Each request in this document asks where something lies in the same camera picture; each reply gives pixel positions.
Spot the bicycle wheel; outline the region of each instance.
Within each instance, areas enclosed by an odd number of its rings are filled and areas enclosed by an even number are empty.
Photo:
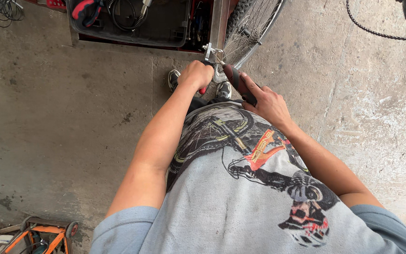
[[[240,0],[228,18],[223,61],[239,69],[253,55],[280,14],[285,0]],[[223,77],[218,66],[218,81]]]

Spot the right hand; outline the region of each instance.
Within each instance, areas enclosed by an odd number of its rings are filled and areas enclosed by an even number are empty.
[[[195,91],[206,87],[214,76],[214,69],[195,60],[191,62],[178,77],[178,86],[190,85]]]
[[[255,107],[248,102],[242,102],[242,107],[244,107],[245,110],[266,119],[281,132],[287,130],[289,126],[294,124],[290,118],[283,96],[275,93],[267,86],[259,88],[245,72],[242,72],[240,77],[245,81],[247,88],[258,101]]]

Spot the shoe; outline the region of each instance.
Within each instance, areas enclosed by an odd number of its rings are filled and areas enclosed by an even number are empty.
[[[231,84],[228,81],[217,84],[216,98],[231,98]]]
[[[178,77],[181,75],[181,73],[177,70],[171,70],[169,72],[169,87],[170,91],[173,93],[178,86]]]

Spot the sleeve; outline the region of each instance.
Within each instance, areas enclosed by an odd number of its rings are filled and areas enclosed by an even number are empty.
[[[368,228],[395,243],[406,253],[406,226],[392,212],[373,205],[356,205],[350,207]]]
[[[138,253],[158,211],[135,206],[105,218],[93,231],[90,254]]]

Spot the concrete floor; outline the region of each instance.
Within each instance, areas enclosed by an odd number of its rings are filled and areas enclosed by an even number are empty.
[[[79,221],[76,253],[119,186],[140,133],[185,61],[63,48],[65,14],[22,2],[0,28],[0,226],[27,215]],[[406,35],[399,3],[352,1],[379,32]],[[406,42],[369,35],[342,0],[289,0],[243,67],[406,223]]]

